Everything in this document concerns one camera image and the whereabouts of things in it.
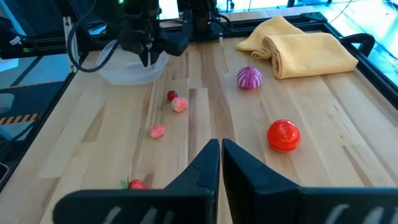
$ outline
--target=green leaf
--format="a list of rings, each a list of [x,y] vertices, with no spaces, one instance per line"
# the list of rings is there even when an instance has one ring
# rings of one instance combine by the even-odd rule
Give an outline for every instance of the green leaf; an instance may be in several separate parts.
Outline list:
[[[123,189],[129,188],[129,182],[127,182],[125,180],[120,180],[120,185],[122,186]]]

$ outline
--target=plastic food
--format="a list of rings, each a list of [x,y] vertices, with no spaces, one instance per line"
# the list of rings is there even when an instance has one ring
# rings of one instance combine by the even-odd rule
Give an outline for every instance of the plastic food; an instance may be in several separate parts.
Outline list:
[[[141,180],[132,180],[129,184],[129,189],[148,189]]]
[[[281,119],[269,127],[267,138],[271,148],[280,152],[290,152],[300,144],[301,134],[291,121]]]
[[[257,88],[262,83],[261,72],[249,66],[240,69],[236,78],[238,80],[238,85],[247,90]]]
[[[188,101],[185,97],[176,97],[172,101],[172,108],[176,112],[181,112],[188,107]]]
[[[170,91],[167,93],[167,99],[168,99],[170,102],[173,101],[174,98],[176,98],[176,97],[178,97],[178,95],[177,95],[177,92],[174,91],[174,90],[170,90]]]
[[[159,138],[166,132],[166,127],[163,124],[156,124],[149,129],[149,135],[152,138]]]
[[[123,189],[148,189],[145,183],[139,179],[135,179],[130,182],[129,177],[127,177],[127,181],[121,180],[120,183]]]

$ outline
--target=plastic container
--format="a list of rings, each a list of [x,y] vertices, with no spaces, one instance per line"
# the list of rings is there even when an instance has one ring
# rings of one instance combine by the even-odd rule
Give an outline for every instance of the plastic container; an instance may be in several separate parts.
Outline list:
[[[102,50],[96,61],[97,66],[105,59],[115,43],[116,40],[111,41]],[[111,59],[98,72],[113,85],[142,85],[159,79],[168,59],[169,56],[163,51],[155,64],[144,67],[138,55],[122,50],[118,46]]]

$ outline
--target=toy tomato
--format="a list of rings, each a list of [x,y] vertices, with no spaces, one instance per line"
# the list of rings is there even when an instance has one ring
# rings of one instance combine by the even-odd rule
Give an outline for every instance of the toy tomato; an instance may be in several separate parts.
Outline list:
[[[293,151],[301,141],[301,134],[291,121],[281,119],[275,121],[267,132],[268,144],[280,152]]]

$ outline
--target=yellow towel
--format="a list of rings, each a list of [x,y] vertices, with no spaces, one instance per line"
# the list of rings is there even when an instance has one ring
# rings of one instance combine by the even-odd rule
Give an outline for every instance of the yellow towel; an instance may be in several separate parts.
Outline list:
[[[258,25],[250,36],[238,43],[238,50],[252,51],[251,56],[256,59],[269,59],[270,52],[262,47],[262,39],[268,35],[284,35],[284,34],[303,34],[304,32],[296,28],[281,15],[264,21]]]
[[[282,16],[257,26],[236,48],[252,51],[253,58],[272,58],[279,79],[350,72],[358,63],[332,35],[306,34]]]

